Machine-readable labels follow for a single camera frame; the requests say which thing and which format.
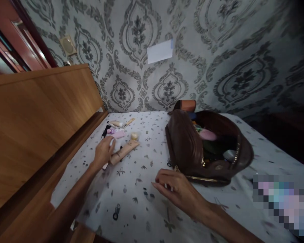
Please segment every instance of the bed sheet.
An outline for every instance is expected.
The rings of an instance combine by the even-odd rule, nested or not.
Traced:
[[[254,174],[304,174],[304,165],[239,117],[222,115],[238,125],[252,144],[255,158],[226,187],[193,184],[194,187],[264,242],[293,241],[294,235],[255,207],[249,179]],[[77,220],[112,242],[225,242],[212,230],[194,222],[151,185],[161,168],[171,169],[164,131],[170,116],[163,111],[108,114],[67,165],[53,191],[52,205],[57,207],[61,203],[93,161],[107,121],[126,122],[131,118],[135,120],[125,128],[127,136],[119,141],[124,145],[131,132],[138,132],[140,145],[120,163],[97,174]]]

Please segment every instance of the wall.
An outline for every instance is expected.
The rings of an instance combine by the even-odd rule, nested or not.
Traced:
[[[59,66],[69,34],[110,112],[197,109],[246,120],[304,105],[304,14],[295,0],[22,0]],[[148,46],[174,39],[172,58]]]

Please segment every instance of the white paper note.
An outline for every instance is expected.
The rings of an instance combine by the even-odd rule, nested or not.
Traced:
[[[173,39],[148,47],[148,64],[172,57]]]

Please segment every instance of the cosmetic bag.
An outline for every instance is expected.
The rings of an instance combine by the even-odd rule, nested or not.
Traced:
[[[195,107],[196,101],[180,100],[174,110],[169,112],[171,118],[165,132],[170,163],[191,182],[205,186],[226,186],[230,184],[235,174],[252,162],[254,156],[252,146],[230,119],[205,110],[196,113],[195,122],[215,133],[236,152],[229,161],[205,151],[203,145],[205,141],[200,138],[187,113],[187,111],[194,112]]]

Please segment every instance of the person's left hand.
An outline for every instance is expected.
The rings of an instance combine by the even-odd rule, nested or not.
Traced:
[[[112,145],[109,146],[110,141],[113,139],[113,136],[105,137],[96,147],[95,158],[91,163],[90,167],[95,171],[99,171],[108,161],[114,151],[116,140],[112,142]]]

